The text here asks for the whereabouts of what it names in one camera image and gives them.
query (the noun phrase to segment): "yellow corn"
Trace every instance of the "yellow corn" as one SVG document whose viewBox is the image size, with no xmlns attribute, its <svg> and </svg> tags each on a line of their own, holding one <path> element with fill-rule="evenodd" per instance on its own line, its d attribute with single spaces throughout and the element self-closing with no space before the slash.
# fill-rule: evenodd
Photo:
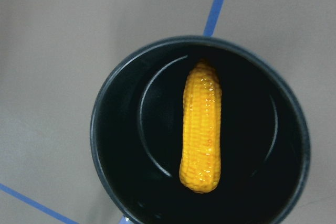
<svg viewBox="0 0 336 224">
<path fill-rule="evenodd" d="M 214 190 L 221 171 L 221 99 L 216 71 L 201 59 L 183 93 L 183 151 L 180 181 L 196 193 Z"/>
</svg>

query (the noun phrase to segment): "corn cob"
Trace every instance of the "corn cob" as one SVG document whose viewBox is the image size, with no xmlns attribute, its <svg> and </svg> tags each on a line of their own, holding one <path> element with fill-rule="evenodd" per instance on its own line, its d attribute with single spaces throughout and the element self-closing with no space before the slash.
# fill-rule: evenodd
<svg viewBox="0 0 336 224">
<path fill-rule="evenodd" d="M 201 59 L 183 93 L 183 150 L 180 181 L 196 193 L 214 190 L 220 179 L 222 90 L 216 71 Z"/>
</svg>

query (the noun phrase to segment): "gray floor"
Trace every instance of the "gray floor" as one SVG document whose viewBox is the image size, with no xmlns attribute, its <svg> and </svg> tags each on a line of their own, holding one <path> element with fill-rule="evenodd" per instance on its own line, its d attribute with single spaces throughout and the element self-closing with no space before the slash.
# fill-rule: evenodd
<svg viewBox="0 0 336 224">
<path fill-rule="evenodd" d="M 139 47 L 203 32 L 212 0 L 0 0 L 0 183 L 82 224 L 121 212 L 93 167 L 97 92 Z M 215 37 L 266 59 L 310 127 L 304 193 L 284 224 L 336 222 L 336 0 L 226 0 Z M 0 223 L 60 221 L 0 191 Z"/>
</svg>

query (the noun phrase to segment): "blue stripe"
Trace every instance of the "blue stripe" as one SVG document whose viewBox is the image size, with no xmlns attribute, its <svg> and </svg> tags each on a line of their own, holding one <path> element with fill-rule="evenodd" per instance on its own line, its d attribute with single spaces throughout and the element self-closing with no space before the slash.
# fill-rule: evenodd
<svg viewBox="0 0 336 224">
<path fill-rule="evenodd" d="M 58 219 L 60 221 L 62 221 L 65 224 L 78 224 L 77 222 L 70 220 L 69 218 L 60 215 L 59 213 L 51 210 L 50 208 L 47 208 L 43 205 L 41 205 L 40 203 L 29 199 L 28 197 L 18 193 L 17 191 L 14 191 L 13 189 L 10 189 L 9 187 L 3 185 L 0 183 L 0 190 L 4 191 L 5 193 L 8 193 L 9 195 L 12 195 L 13 197 L 23 201 L 24 203 L 27 203 L 28 205 L 31 205 L 32 207 L 35 207 L 36 209 L 54 217 L 55 219 Z"/>
<path fill-rule="evenodd" d="M 220 11 L 222 9 L 224 0 L 214 0 L 212 3 L 212 7 L 208 16 L 208 20 L 206 22 L 203 35 L 204 36 L 212 36 L 214 34 L 214 30 L 218 21 L 218 17 Z"/>
</svg>

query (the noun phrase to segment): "black bowl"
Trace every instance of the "black bowl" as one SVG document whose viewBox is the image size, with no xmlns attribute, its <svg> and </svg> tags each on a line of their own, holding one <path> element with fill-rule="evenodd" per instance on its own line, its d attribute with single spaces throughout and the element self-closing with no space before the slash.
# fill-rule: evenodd
<svg viewBox="0 0 336 224">
<path fill-rule="evenodd" d="M 223 91 L 222 175 L 208 194 L 178 177 L 183 89 L 201 57 Z M 203 36 L 161 40 L 124 59 L 98 94 L 90 134 L 104 188 L 135 223 L 280 223 L 310 162 L 305 118 L 279 74 L 251 52 Z"/>
</svg>

